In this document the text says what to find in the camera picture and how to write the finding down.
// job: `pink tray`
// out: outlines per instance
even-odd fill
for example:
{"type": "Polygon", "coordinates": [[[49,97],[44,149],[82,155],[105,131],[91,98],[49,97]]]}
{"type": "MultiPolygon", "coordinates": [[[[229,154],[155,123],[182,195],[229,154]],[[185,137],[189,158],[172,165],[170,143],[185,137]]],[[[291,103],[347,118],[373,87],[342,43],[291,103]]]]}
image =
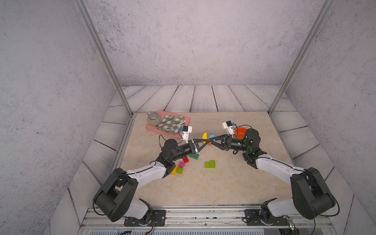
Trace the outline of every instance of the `pink tray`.
{"type": "MultiPolygon", "coordinates": [[[[184,115],[181,115],[181,114],[174,114],[174,113],[171,113],[171,112],[165,112],[165,111],[161,111],[161,110],[156,111],[156,113],[159,114],[159,116],[161,117],[162,120],[166,116],[166,114],[172,115],[172,116],[184,117],[185,118],[185,123],[184,123],[185,126],[188,126],[189,123],[191,122],[190,117],[187,117],[187,116],[184,116],[184,115]]],[[[168,136],[174,137],[176,139],[181,139],[179,133],[177,133],[177,134],[171,134],[171,133],[168,133],[168,132],[164,132],[164,131],[158,130],[157,127],[151,126],[149,124],[146,126],[146,129],[150,130],[150,131],[157,132],[157,133],[162,134],[162,135],[168,135],[168,136]]]]}

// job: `orange bowl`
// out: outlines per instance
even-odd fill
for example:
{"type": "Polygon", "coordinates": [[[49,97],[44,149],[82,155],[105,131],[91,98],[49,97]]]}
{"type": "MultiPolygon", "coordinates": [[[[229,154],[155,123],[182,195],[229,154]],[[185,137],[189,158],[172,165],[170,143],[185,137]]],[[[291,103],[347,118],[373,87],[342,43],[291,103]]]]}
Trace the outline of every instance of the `orange bowl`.
{"type": "Polygon", "coordinates": [[[238,139],[243,139],[244,138],[244,135],[246,133],[247,129],[246,128],[243,128],[243,127],[239,127],[235,130],[235,134],[234,136],[238,139]]]}

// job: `pink lego brick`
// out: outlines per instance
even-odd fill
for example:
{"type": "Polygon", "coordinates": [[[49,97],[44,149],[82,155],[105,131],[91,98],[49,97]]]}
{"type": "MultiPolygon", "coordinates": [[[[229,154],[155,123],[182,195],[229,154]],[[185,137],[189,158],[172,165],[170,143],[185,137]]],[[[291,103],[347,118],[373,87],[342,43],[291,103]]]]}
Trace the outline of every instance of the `pink lego brick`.
{"type": "Polygon", "coordinates": [[[181,167],[181,168],[184,168],[185,163],[184,162],[180,162],[178,166],[181,167]]]}

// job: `white arm segment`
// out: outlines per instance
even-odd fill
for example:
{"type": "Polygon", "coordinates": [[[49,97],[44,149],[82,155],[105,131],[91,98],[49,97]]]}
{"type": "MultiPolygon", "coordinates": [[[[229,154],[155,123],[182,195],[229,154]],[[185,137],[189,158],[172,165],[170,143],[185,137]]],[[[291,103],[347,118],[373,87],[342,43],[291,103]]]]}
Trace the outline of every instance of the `white arm segment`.
{"type": "Polygon", "coordinates": [[[301,214],[295,208],[293,198],[276,199],[268,203],[270,213],[274,217],[280,217],[283,215],[299,215],[301,214]]]}
{"type": "MultiPolygon", "coordinates": [[[[128,170],[127,174],[129,177],[136,179],[138,182],[137,189],[155,179],[163,178],[166,172],[165,166],[160,162],[155,162],[135,170],[128,170]]],[[[148,211],[147,205],[140,200],[132,200],[129,205],[127,212],[124,214],[125,217],[134,217],[136,219],[142,219],[146,212],[148,211]]]]}
{"type": "Polygon", "coordinates": [[[283,180],[285,183],[291,186],[290,177],[293,174],[300,174],[301,171],[299,170],[303,170],[304,168],[281,162],[282,161],[271,157],[269,154],[263,154],[256,159],[256,166],[258,169],[274,175],[275,177],[283,180]]]}
{"type": "MultiPolygon", "coordinates": [[[[275,177],[283,180],[285,183],[291,186],[290,177],[293,174],[300,174],[301,171],[299,170],[303,170],[304,168],[296,167],[287,163],[282,163],[282,161],[275,160],[273,160],[273,157],[271,157],[269,154],[263,154],[260,155],[258,159],[256,159],[256,166],[258,169],[274,175],[275,177]]],[[[270,213],[274,217],[279,217],[282,215],[301,215],[295,208],[292,197],[273,200],[268,203],[268,208],[270,213]]]]}
{"type": "Polygon", "coordinates": [[[143,203],[142,201],[138,199],[132,200],[124,216],[133,217],[133,218],[140,220],[144,217],[148,209],[149,208],[147,207],[147,205],[145,205],[145,203],[143,203]]]}
{"type": "Polygon", "coordinates": [[[163,178],[166,172],[165,166],[160,162],[155,162],[154,164],[150,164],[136,170],[127,170],[127,174],[129,177],[136,179],[138,182],[137,188],[150,183],[155,179],[163,178]]]}

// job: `table surface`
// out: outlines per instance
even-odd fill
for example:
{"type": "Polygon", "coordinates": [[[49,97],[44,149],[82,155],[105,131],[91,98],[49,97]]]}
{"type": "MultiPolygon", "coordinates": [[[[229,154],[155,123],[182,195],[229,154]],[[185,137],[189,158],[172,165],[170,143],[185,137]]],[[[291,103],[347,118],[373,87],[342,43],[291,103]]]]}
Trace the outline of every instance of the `table surface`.
{"type": "MultiPolygon", "coordinates": [[[[267,112],[180,113],[191,118],[189,139],[222,135],[221,124],[230,120],[238,126],[251,125],[261,137],[260,148],[272,157],[292,164],[290,157],[267,112]]],[[[137,114],[121,168],[131,170],[148,165],[161,149],[159,134],[146,130],[147,114],[137,114]]],[[[282,180],[246,164],[241,153],[206,146],[198,160],[191,157],[182,175],[169,175],[136,190],[153,206],[238,205],[262,203],[272,198],[291,197],[291,188],[282,180]],[[205,168],[205,161],[215,160],[215,168],[205,168]]],[[[182,159],[175,161],[178,165],[182,159]]]]}

